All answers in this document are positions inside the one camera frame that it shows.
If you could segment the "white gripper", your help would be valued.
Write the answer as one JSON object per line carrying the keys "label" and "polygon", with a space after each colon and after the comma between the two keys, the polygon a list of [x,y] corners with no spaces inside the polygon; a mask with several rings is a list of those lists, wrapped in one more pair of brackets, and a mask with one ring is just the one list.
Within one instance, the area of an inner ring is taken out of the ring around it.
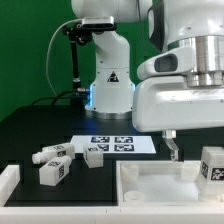
{"label": "white gripper", "polygon": [[133,126],[162,132],[173,162],[179,161],[176,131],[224,126],[224,88],[189,88],[183,76],[153,77],[135,90]]}

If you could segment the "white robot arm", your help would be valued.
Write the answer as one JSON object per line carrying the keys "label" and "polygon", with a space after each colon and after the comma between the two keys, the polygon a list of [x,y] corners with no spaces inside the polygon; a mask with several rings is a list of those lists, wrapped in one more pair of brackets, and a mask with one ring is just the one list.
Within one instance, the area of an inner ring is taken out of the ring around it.
{"label": "white robot arm", "polygon": [[72,0],[96,52],[85,107],[131,116],[178,159],[177,131],[224,126],[224,0]]}

